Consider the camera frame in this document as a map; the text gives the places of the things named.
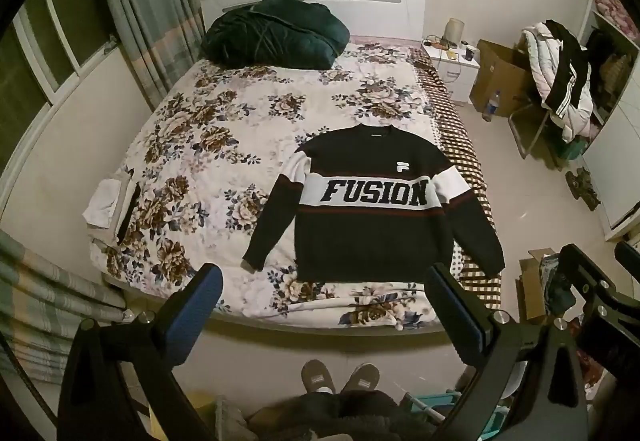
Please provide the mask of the cream table lamp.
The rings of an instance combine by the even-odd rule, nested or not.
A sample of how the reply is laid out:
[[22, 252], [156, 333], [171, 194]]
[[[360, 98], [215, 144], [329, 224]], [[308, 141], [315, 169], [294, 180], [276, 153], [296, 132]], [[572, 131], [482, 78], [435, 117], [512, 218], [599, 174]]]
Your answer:
[[450, 18], [445, 26], [442, 38], [446, 39], [450, 45], [459, 45], [462, 41], [464, 22], [457, 18]]

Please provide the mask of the right grey slipper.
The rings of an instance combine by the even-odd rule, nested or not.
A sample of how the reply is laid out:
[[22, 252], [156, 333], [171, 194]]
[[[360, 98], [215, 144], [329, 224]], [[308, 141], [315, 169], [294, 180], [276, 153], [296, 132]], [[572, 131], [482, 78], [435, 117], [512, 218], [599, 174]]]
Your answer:
[[356, 391], [375, 391], [380, 381], [380, 371], [372, 363], [363, 363], [356, 367], [346, 381], [342, 393]]

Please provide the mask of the small cardboard box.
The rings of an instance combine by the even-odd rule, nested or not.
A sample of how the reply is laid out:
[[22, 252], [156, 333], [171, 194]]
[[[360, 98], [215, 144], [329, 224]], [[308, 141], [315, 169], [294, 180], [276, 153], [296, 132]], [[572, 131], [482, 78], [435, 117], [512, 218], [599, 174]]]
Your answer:
[[547, 291], [559, 267], [559, 254], [551, 248], [529, 250], [518, 261], [521, 273], [515, 281], [520, 321], [544, 323], [548, 317]]

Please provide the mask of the black white Fusion sweater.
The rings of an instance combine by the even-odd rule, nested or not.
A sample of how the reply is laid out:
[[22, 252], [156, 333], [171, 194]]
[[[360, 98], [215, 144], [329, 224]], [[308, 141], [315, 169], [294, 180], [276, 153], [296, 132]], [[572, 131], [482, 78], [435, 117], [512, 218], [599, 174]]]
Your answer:
[[480, 201], [442, 151], [394, 126], [314, 137], [281, 169], [243, 259], [264, 268], [294, 230], [297, 277], [309, 283], [418, 283], [460, 246], [488, 279], [503, 251]]

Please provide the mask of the white bed headboard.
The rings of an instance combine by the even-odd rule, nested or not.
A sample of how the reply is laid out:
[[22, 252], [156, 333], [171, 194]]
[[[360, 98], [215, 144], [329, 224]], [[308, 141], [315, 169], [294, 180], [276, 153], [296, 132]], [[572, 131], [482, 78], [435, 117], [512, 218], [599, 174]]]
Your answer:
[[[261, 0], [202, 0], [205, 25], [236, 7]], [[350, 34], [418, 42], [423, 37], [425, 0], [302, 0], [325, 5], [349, 29]]]

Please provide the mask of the dark green folded blanket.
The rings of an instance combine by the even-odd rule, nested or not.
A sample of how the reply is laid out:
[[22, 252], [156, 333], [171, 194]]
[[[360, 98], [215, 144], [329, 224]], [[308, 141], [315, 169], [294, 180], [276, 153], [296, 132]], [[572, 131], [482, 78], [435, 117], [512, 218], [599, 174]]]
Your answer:
[[349, 43], [347, 26], [318, 2], [261, 0], [233, 8], [208, 28], [202, 55], [224, 68], [270, 65], [326, 71]]

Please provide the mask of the floral bed quilt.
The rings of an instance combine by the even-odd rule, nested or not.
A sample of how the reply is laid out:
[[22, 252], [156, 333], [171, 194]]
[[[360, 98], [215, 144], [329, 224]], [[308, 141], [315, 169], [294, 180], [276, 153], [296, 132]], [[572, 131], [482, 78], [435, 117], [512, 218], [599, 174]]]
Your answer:
[[323, 132], [394, 125], [431, 142], [450, 97], [422, 50], [360, 40], [327, 71], [196, 63], [144, 124], [122, 160], [139, 195], [122, 240], [93, 243], [106, 282], [165, 299], [203, 263], [224, 273], [217, 310], [287, 327], [434, 327], [418, 284], [308, 284], [297, 279], [291, 234], [264, 270], [242, 264], [283, 166]]

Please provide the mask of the white black jacket pile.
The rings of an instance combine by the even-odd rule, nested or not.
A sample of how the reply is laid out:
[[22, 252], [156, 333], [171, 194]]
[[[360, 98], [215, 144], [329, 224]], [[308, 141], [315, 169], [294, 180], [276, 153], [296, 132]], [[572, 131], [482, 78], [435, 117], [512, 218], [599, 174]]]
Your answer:
[[522, 29], [518, 45], [526, 50], [537, 89], [537, 103], [550, 113], [570, 143], [588, 138], [594, 104], [587, 48], [561, 23], [538, 22]]

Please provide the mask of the pink folded blanket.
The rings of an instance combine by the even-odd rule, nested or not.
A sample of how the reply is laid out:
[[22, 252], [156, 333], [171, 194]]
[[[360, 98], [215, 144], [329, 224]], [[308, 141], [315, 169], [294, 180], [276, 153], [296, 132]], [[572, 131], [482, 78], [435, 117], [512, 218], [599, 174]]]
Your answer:
[[596, 9], [630, 40], [639, 38], [639, 30], [620, 0], [596, 0]]

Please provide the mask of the grey slipper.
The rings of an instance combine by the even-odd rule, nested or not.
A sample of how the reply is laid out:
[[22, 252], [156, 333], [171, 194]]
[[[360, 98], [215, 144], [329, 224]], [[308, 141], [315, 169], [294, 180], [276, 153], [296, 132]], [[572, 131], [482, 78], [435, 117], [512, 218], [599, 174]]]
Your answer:
[[320, 360], [309, 360], [300, 372], [307, 393], [334, 395], [335, 386], [329, 370]]
[[363, 363], [356, 367], [346, 381], [342, 393], [356, 391], [375, 391], [380, 381], [380, 371], [372, 363]]

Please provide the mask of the white folded cloth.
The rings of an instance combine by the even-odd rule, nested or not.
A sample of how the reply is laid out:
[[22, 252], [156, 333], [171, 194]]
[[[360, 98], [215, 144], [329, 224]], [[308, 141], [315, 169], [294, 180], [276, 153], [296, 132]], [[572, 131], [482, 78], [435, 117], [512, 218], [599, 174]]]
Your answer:
[[111, 225], [121, 190], [122, 181], [119, 179], [102, 180], [82, 213], [86, 224], [107, 229]]

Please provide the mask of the white nightstand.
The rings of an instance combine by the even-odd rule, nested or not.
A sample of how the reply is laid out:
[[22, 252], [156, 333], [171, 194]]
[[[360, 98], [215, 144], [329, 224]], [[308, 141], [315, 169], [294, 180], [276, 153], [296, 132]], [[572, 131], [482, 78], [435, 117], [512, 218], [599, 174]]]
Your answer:
[[460, 105], [470, 103], [472, 89], [480, 72], [477, 60], [468, 60], [457, 49], [439, 49], [427, 40], [422, 42], [422, 48], [430, 57], [451, 101]]

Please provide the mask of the left grey slipper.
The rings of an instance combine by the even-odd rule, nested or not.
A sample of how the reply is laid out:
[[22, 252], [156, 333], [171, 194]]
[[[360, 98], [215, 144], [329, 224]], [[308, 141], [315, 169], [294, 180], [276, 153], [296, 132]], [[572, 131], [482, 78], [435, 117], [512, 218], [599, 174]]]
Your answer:
[[300, 372], [307, 393], [334, 395], [335, 386], [329, 370], [320, 360], [309, 360]]

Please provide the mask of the metal folding chair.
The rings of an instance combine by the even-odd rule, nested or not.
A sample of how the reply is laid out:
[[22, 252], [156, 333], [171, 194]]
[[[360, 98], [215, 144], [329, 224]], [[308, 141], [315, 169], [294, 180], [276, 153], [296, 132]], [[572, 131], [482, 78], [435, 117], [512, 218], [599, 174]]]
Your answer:
[[522, 160], [531, 157], [535, 151], [542, 153], [542, 158], [549, 167], [560, 170], [562, 161], [544, 138], [550, 114], [535, 103], [528, 103], [515, 110], [508, 117], [509, 128], [515, 141], [518, 155]]

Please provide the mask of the striped cloth lower left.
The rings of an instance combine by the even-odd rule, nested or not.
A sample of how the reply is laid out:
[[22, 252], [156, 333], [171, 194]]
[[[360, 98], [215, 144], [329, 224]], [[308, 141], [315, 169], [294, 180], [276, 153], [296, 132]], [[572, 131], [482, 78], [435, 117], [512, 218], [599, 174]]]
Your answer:
[[127, 305], [117, 291], [67, 272], [1, 234], [1, 336], [26, 374], [62, 383], [80, 323], [125, 321]]

